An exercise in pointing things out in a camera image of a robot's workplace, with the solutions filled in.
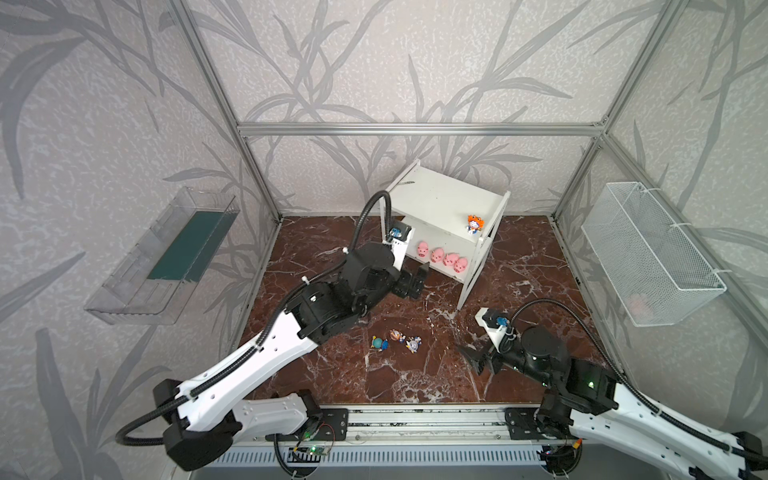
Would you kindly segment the pink pig toy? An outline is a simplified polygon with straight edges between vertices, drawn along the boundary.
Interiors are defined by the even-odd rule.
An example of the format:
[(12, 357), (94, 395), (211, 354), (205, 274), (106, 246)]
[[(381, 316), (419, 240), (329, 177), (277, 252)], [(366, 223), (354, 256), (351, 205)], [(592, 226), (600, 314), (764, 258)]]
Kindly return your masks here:
[(427, 258), (430, 253), (429, 245), (425, 241), (420, 241), (417, 245), (416, 253), (418, 258)]
[(430, 262), (432, 264), (441, 264), (445, 258), (445, 251), (442, 247), (437, 247), (430, 252)]
[(456, 260), (456, 262), (454, 263), (454, 266), (453, 266), (453, 268), (454, 268), (454, 271), (455, 271), (457, 274), (461, 274), (461, 273), (463, 273), (463, 272), (465, 272), (465, 271), (466, 271), (466, 269), (467, 269), (468, 265), (469, 265), (469, 261), (468, 261), (468, 259), (467, 259), (467, 258), (465, 258), (465, 257), (460, 257), (460, 258), (458, 258), (458, 259)]
[(449, 253), (443, 258), (443, 264), (447, 267), (453, 268), (459, 258), (460, 255), (458, 253)]

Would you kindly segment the white hooded Doraemon figure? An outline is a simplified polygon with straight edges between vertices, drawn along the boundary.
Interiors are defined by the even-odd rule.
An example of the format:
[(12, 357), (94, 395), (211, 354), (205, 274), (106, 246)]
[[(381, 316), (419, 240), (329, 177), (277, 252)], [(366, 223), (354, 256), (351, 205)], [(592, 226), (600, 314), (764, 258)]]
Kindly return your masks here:
[(422, 343), (422, 339), (418, 336), (407, 337), (405, 340), (405, 346), (411, 353), (417, 353)]

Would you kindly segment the orange hooded Doraemon figure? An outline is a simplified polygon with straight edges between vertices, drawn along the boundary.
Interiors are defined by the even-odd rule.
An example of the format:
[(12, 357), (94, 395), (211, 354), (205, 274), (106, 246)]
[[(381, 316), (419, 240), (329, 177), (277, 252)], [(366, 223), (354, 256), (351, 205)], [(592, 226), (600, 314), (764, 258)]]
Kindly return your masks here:
[(467, 231), (472, 234), (478, 234), (484, 228), (484, 220), (477, 215), (467, 217)]

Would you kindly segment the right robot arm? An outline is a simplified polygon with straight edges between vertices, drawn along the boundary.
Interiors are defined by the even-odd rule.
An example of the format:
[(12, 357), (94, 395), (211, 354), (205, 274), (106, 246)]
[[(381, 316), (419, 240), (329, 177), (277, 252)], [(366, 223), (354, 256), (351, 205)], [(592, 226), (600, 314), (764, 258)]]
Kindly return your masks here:
[(767, 469), (762, 442), (748, 432), (716, 431), (634, 393), (606, 368), (570, 355), (541, 326), (489, 332), (482, 349), (460, 347), (477, 372), (504, 368), (545, 388), (534, 417), (541, 433), (598, 441), (671, 475), (755, 479)]

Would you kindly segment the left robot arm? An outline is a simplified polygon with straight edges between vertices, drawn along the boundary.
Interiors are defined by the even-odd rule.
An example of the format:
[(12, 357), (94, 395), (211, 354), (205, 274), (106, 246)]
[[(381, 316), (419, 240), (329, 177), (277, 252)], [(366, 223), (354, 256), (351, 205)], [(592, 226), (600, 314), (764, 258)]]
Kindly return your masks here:
[(302, 279), (278, 304), (263, 330), (207, 371), (186, 381), (164, 380), (155, 409), (121, 427), (121, 446), (161, 446), (182, 470), (221, 457), (241, 436), (290, 435), (318, 423), (322, 411), (308, 393), (251, 402), (247, 395), (294, 360), (346, 332), (388, 295), (417, 299), (429, 273), (409, 272), (394, 245), (368, 243)]

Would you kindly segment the white two-tier shelf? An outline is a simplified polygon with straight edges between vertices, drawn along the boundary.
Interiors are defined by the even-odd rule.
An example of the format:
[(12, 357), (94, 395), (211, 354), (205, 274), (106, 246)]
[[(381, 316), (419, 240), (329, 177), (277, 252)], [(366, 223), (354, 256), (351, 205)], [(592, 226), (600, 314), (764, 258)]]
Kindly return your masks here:
[[(392, 213), (404, 218), (413, 229), (406, 256), (462, 285), (457, 308), (461, 309), (475, 286), (490, 254), (493, 240), (505, 213), (510, 193), (502, 195), (430, 170), (419, 160), (408, 165), (388, 185)], [(477, 215), (485, 224), (475, 235), (467, 231), (467, 217)], [(430, 252), (442, 247), (445, 256), (458, 253), (469, 265), (457, 274), (454, 268), (432, 264), (417, 257), (417, 245), (425, 241)]]

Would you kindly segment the lion mane Doraemon figure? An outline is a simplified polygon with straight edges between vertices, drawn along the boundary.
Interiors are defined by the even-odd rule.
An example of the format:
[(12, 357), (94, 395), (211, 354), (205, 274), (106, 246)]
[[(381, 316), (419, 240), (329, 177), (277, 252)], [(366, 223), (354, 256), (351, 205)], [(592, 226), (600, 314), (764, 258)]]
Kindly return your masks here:
[(390, 331), (390, 338), (392, 341), (399, 342), (399, 343), (404, 343), (406, 340), (405, 335), (402, 332), (395, 329), (392, 329)]

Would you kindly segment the teal hooded Doraemon figure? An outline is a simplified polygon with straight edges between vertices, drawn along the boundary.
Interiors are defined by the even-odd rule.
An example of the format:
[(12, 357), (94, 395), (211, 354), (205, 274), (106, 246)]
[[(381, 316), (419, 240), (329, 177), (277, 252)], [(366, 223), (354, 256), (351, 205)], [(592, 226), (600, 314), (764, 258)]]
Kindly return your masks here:
[(389, 348), (389, 341), (386, 338), (373, 336), (371, 341), (371, 348), (379, 352), (385, 351)]

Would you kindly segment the pink toy in basket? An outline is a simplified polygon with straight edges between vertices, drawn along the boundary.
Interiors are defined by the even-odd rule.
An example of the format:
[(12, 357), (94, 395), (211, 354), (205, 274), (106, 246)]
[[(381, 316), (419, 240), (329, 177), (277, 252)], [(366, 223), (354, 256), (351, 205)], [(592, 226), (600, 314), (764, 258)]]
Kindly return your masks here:
[(627, 298), (627, 308), (632, 318), (638, 323), (649, 321), (654, 316), (649, 299), (644, 294), (630, 295)]

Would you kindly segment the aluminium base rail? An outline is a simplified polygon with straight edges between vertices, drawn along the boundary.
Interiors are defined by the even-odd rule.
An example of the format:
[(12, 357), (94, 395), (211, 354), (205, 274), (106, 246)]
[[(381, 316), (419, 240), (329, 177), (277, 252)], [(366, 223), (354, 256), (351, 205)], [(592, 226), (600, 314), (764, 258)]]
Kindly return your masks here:
[(236, 442), (261, 440), (482, 440), (534, 441), (582, 437), (631, 451), (684, 444), (677, 418), (654, 414), (629, 398), (601, 414), (582, 413), (545, 399), (532, 405), (373, 405), (321, 408), (296, 394), (238, 401), (214, 411), (201, 400), (177, 410), (185, 433), (231, 427)]

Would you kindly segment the clear plastic wall bin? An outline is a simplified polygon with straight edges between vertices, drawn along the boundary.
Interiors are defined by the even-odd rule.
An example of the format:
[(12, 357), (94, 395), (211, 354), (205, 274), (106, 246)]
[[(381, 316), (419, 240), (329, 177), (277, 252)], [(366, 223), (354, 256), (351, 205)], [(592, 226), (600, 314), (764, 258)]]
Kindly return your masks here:
[(84, 310), (109, 325), (173, 325), (240, 213), (232, 193), (181, 188)]

